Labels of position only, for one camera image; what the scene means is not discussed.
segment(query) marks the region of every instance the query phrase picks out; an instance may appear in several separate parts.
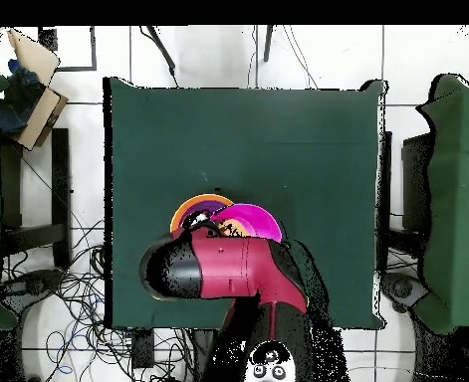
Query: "orange plate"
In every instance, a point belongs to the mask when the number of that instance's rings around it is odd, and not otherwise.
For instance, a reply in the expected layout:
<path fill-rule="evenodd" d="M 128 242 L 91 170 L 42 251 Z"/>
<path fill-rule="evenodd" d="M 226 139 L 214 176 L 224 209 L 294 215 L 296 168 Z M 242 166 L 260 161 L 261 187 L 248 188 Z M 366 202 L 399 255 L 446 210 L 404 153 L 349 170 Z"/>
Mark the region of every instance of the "orange plate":
<path fill-rule="evenodd" d="M 181 218 L 192 206 L 204 201 L 217 201 L 224 204 L 226 207 L 234 204 L 234 202 L 232 202 L 230 199 L 227 199 L 220 195 L 215 195 L 214 193 L 205 193 L 203 195 L 194 196 L 193 198 L 190 198 L 186 202 L 184 202 L 177 209 L 174 216 L 172 217 L 172 221 L 170 222 L 170 232 L 173 232 L 174 230 L 177 230 L 179 228 L 179 222 L 181 221 Z"/>

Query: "white tile floor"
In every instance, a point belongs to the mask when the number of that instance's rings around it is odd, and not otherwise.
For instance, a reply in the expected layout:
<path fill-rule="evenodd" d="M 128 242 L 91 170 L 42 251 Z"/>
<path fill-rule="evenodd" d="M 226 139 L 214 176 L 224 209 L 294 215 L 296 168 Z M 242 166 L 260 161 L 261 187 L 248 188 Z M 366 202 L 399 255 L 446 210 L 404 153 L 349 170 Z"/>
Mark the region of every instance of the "white tile floor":
<path fill-rule="evenodd" d="M 460 73 L 469 81 L 469 27 L 462 26 L 296 26 L 294 35 L 306 57 L 310 73 L 320 89 L 359 89 L 372 79 L 385 79 L 386 130 L 393 132 L 391 212 L 402 213 L 400 147 L 403 139 L 428 131 L 425 120 L 414 107 L 427 100 L 430 84 L 441 73 Z M 161 27 L 159 33 L 174 62 L 181 87 L 247 88 L 250 58 L 254 53 L 252 26 Z M 24 28 L 28 35 L 34 28 Z M 138 27 L 96 27 L 95 72 L 55 74 L 51 87 L 70 99 L 56 126 L 67 127 L 71 137 L 72 204 L 74 241 L 83 235 L 80 226 L 92 227 L 104 218 L 104 130 L 102 77 L 120 77 L 137 86 L 173 87 L 166 63 L 154 44 Z M 91 47 L 86 28 L 58 28 L 61 66 L 90 66 Z M 294 56 L 282 26 L 273 35 L 271 58 L 262 61 L 265 26 L 259 29 L 259 88 L 303 89 L 307 76 Z M 255 86 L 255 64 L 250 74 Z M 38 173 L 50 182 L 50 140 L 42 148 L 25 154 Z M 50 222 L 49 189 L 28 167 L 23 173 L 23 217 L 25 225 Z M 392 217 L 392 226 L 400 224 Z M 88 235 L 91 245 L 103 242 L 103 223 Z M 77 250 L 84 247 L 82 242 Z M 12 257 L 16 262 L 20 257 Z M 51 268 L 50 250 L 31 251 L 22 269 Z M 76 263 L 74 271 L 86 272 L 87 259 Z M 386 327 L 378 332 L 344 330 L 346 357 L 352 382 L 410 382 L 414 362 L 414 336 L 408 315 L 395 313 L 388 300 L 380 301 L 380 314 Z M 65 330 L 70 324 L 68 309 L 51 297 L 35 305 L 25 325 L 24 361 L 28 373 L 46 378 L 55 369 L 62 341 L 54 335 L 45 350 L 47 336 L 54 330 Z M 171 330 L 158 335 L 171 337 Z M 87 347 L 77 338 L 77 348 Z M 169 349 L 163 343 L 159 348 Z M 166 351 L 158 351 L 162 359 Z M 92 350 L 73 350 L 63 359 L 61 369 L 51 382 L 130 382 L 112 358 L 106 362 L 94 357 Z M 121 363 L 129 371 L 126 359 Z M 177 365 L 175 376 L 183 375 Z"/>

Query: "cardboard box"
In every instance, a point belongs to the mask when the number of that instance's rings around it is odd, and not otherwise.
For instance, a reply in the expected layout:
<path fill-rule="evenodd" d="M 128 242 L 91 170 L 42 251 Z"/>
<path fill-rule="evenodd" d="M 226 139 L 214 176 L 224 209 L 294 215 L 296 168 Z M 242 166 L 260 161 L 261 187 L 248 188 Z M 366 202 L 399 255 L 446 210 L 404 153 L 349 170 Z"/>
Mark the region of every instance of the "cardboard box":
<path fill-rule="evenodd" d="M 48 88 L 60 60 L 53 52 L 16 30 L 9 31 L 9 41 L 15 49 L 20 66 L 34 72 L 39 82 L 46 87 L 27 122 L 27 127 L 19 135 L 12 137 L 27 149 L 33 149 L 34 145 L 41 146 L 45 142 L 68 102 L 65 96 Z"/>

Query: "magenta robot arm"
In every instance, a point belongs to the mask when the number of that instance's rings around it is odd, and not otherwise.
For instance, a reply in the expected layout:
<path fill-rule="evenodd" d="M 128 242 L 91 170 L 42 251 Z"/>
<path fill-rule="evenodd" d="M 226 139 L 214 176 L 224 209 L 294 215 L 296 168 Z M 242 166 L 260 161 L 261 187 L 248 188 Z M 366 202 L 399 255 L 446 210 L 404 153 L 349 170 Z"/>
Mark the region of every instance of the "magenta robot arm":
<path fill-rule="evenodd" d="M 209 219 L 190 222 L 144 254 L 145 288 L 157 298 L 233 297 L 222 330 L 245 324 L 249 333 L 239 382 L 313 382 L 307 297 L 287 247 L 224 237 Z M 256 303 L 249 311 L 236 306 L 245 297 Z"/>

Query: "pink plate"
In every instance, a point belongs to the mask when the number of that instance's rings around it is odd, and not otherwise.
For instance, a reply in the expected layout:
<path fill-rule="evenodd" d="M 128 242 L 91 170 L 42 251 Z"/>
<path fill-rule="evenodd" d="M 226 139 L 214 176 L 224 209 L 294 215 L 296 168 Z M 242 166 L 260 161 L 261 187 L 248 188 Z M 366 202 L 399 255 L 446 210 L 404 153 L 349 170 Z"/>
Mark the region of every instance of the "pink plate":
<path fill-rule="evenodd" d="M 211 216 L 211 221 L 236 220 L 243 225 L 250 237 L 282 241 L 282 231 L 273 216 L 257 205 L 234 204 Z"/>

